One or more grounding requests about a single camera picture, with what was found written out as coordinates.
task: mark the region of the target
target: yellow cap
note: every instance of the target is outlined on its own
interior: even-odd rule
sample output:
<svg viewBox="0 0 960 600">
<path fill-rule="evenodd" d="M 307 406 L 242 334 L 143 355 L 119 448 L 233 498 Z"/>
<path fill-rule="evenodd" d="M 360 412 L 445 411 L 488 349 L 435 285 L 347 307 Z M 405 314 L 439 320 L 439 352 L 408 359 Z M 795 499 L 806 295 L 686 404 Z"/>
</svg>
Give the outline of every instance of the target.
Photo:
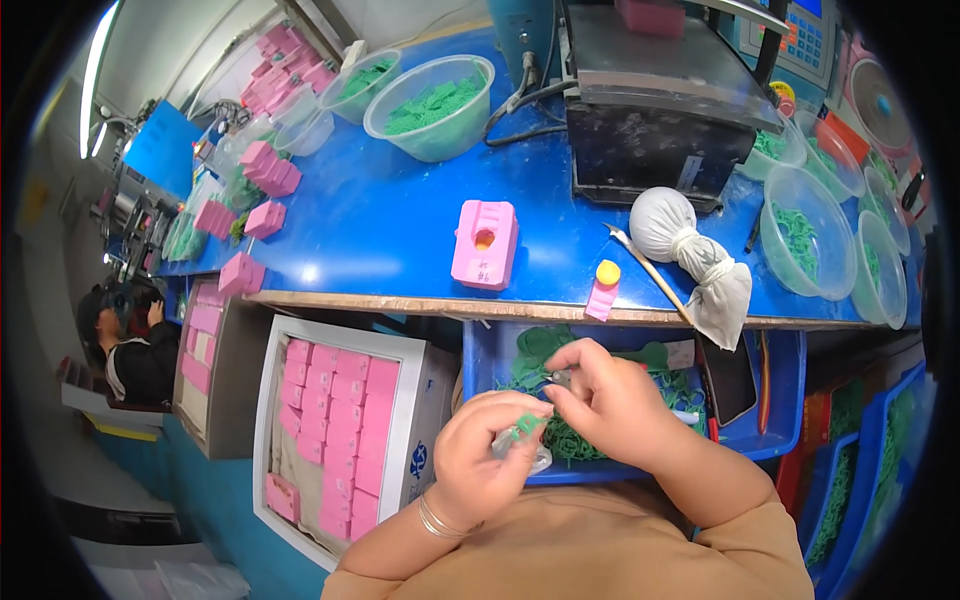
<svg viewBox="0 0 960 600">
<path fill-rule="evenodd" d="M 597 267 L 597 281 L 604 285 L 614 285 L 620 280 L 620 268 L 612 260 L 604 260 Z"/>
</svg>

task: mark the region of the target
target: cloth bundle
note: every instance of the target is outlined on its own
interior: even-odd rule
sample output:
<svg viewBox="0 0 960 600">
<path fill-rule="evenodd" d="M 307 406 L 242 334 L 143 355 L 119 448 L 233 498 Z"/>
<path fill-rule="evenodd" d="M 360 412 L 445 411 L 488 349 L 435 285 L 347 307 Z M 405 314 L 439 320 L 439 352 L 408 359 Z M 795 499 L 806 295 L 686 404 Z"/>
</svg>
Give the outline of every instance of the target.
<svg viewBox="0 0 960 600">
<path fill-rule="evenodd" d="M 735 350 L 754 286 L 750 267 L 697 233 L 690 201 L 669 187 L 646 190 L 630 210 L 630 237 L 650 260 L 678 262 L 696 279 L 686 304 L 694 326 L 720 348 Z"/>
</svg>

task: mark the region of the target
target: hand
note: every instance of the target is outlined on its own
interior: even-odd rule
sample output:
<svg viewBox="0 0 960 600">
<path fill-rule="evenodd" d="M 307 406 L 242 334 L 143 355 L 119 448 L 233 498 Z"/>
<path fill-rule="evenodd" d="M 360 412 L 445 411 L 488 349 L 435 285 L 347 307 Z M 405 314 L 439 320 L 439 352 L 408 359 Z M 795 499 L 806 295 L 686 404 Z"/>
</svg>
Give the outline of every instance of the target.
<svg viewBox="0 0 960 600">
<path fill-rule="evenodd" d="M 163 302 L 157 301 L 150 304 L 150 312 L 147 313 L 147 326 L 153 327 L 158 323 L 163 323 Z"/>
<path fill-rule="evenodd" d="M 434 450 L 437 483 L 425 500 L 445 525 L 465 533 L 523 490 L 546 422 L 514 442 L 502 461 L 493 458 L 491 443 L 527 413 L 549 419 L 553 405 L 520 392 L 487 392 L 471 398 L 440 432 Z"/>
<path fill-rule="evenodd" d="M 570 390 L 559 385 L 543 390 L 560 416 L 612 459 L 656 472 L 671 436 L 688 428 L 670 413 L 653 378 L 590 338 L 563 346 L 544 364 L 550 371 L 571 365 L 580 368 L 573 370 Z"/>
</svg>

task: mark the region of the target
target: woman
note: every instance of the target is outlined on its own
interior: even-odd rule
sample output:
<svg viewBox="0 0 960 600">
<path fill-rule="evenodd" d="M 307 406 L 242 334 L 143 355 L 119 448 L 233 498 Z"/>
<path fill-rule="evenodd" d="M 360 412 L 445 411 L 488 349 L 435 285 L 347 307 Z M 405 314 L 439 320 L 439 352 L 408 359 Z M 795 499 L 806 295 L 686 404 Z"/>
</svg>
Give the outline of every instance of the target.
<svg viewBox="0 0 960 600">
<path fill-rule="evenodd" d="M 80 300 L 77 328 L 104 370 L 117 400 L 140 406 L 169 405 L 177 372 L 177 330 L 163 320 L 163 302 L 147 313 L 146 338 L 121 340 L 122 329 L 109 294 L 99 285 Z"/>
<path fill-rule="evenodd" d="M 437 483 L 347 550 L 323 600 L 813 598 L 793 520 L 759 467 L 683 425 L 642 368 L 593 340 L 545 367 L 571 365 L 572 391 L 545 389 L 553 404 L 515 392 L 467 402 L 437 438 Z M 543 425 L 502 462 L 492 437 L 555 407 L 651 473 L 673 506 L 627 483 L 524 490 Z M 677 509 L 702 530 L 693 542 Z"/>
</svg>

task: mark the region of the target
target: blue screen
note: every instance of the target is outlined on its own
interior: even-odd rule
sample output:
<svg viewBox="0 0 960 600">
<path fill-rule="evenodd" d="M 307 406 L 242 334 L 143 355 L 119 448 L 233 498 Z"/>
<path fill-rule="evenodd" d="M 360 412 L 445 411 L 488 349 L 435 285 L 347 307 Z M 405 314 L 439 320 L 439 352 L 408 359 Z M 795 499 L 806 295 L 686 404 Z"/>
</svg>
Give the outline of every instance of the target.
<svg viewBox="0 0 960 600">
<path fill-rule="evenodd" d="M 823 17 L 820 8 L 820 0 L 793 0 L 793 3 L 799 7 L 804 7 L 808 11 L 812 12 L 813 16 L 817 18 Z"/>
</svg>

